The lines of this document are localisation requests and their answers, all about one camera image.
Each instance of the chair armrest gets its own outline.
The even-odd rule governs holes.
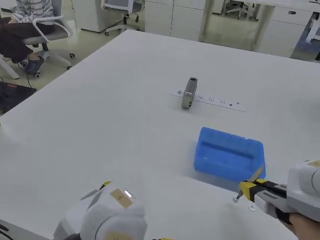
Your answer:
[[[34,28],[38,31],[38,33],[45,39],[45,41],[48,43],[50,40],[44,35],[44,33],[40,30],[40,28],[37,26],[37,23],[41,23],[41,22],[49,22],[49,21],[55,21],[55,20],[60,20],[62,19],[64,16],[60,15],[60,16],[53,16],[53,17],[40,17],[40,18],[35,18],[32,21],[32,24],[34,26]]]

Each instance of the white cabinet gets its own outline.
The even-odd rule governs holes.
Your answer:
[[[290,58],[313,12],[286,7],[264,7],[255,51]]]
[[[310,20],[310,12],[292,8],[276,7],[271,20],[306,26]]]
[[[0,0],[0,8],[10,10],[12,6],[16,6],[16,0]]]
[[[164,36],[171,35],[173,4],[145,2],[145,31]]]
[[[146,2],[158,3],[158,4],[166,4],[166,5],[174,5],[174,0],[147,0]]]
[[[211,0],[147,0],[145,31],[202,41]]]
[[[202,35],[204,10],[174,6],[171,37],[199,41]]]
[[[214,0],[212,4],[211,12],[213,14],[221,14],[224,8],[225,1],[224,0]]]
[[[174,0],[174,5],[190,9],[205,9],[206,0]]]
[[[303,25],[270,21],[256,51],[289,58],[304,30]]]

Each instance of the dark pants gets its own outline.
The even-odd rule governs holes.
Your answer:
[[[31,22],[8,24],[10,20],[10,17],[0,19],[0,54],[5,58],[11,58],[12,61],[21,62],[33,53],[23,40],[39,37],[40,34]],[[54,31],[54,25],[38,24],[37,26],[45,35]]]

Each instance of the office chair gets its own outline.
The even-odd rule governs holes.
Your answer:
[[[138,23],[138,13],[145,9],[145,0],[142,0],[141,2],[137,2],[135,0],[101,0],[101,8],[105,11],[117,11],[118,13],[123,13],[123,24],[107,28],[104,35],[108,36],[109,32],[114,30],[121,30],[121,33],[127,29],[140,31],[138,27],[128,25],[127,18],[129,18],[131,14],[135,14],[135,22]]]
[[[35,29],[39,32],[40,36],[36,37],[30,37],[27,39],[24,39],[23,42],[26,45],[32,45],[33,47],[39,47],[39,44],[42,45],[42,51],[38,51],[35,54],[38,56],[41,56],[44,60],[50,58],[57,62],[60,62],[66,66],[66,69],[69,70],[72,65],[71,63],[64,59],[63,57],[59,56],[57,53],[55,53],[52,50],[48,49],[48,43],[50,41],[60,40],[60,39],[66,39],[70,36],[72,36],[73,31],[70,29],[70,27],[64,23],[63,21],[63,15],[62,15],[62,0],[51,0],[52,6],[53,6],[53,13],[54,17],[42,17],[42,18],[36,18],[32,21],[33,26]],[[16,7],[13,7],[11,10],[14,13]],[[46,21],[54,21],[54,32],[48,35],[44,35],[41,30],[38,28],[37,23],[46,22]],[[74,53],[69,54],[70,58],[75,58]],[[20,63],[23,67],[27,66],[27,62],[23,61]],[[40,73],[36,73],[34,77],[36,79],[40,78]]]
[[[236,6],[236,8],[234,9],[231,9],[231,10],[228,10],[230,7],[229,5],[233,5],[233,6]],[[228,1],[226,3],[226,12],[225,12],[225,15],[227,16],[229,13],[234,13],[234,12],[239,12],[239,15],[237,17],[237,19],[239,20],[240,17],[241,17],[241,14],[244,14],[245,16],[249,16],[249,19],[251,20],[254,16],[254,13],[253,12],[250,12],[249,11],[249,8],[250,6],[248,6],[247,4],[245,4],[243,1],[239,2],[234,2],[234,1]]]
[[[311,17],[311,24],[309,26],[309,33],[305,39],[306,43],[310,44],[313,39],[320,41],[320,35],[317,35],[317,31],[320,28],[319,13],[317,12]]]

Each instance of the shoe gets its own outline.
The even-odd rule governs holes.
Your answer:
[[[21,58],[11,58],[11,62],[13,64],[19,64],[21,62],[23,62],[25,60],[25,58],[21,59]]]
[[[42,64],[45,62],[41,56],[39,56],[39,58],[39,60],[28,60],[28,66],[25,68],[27,74],[36,74],[39,72]]]

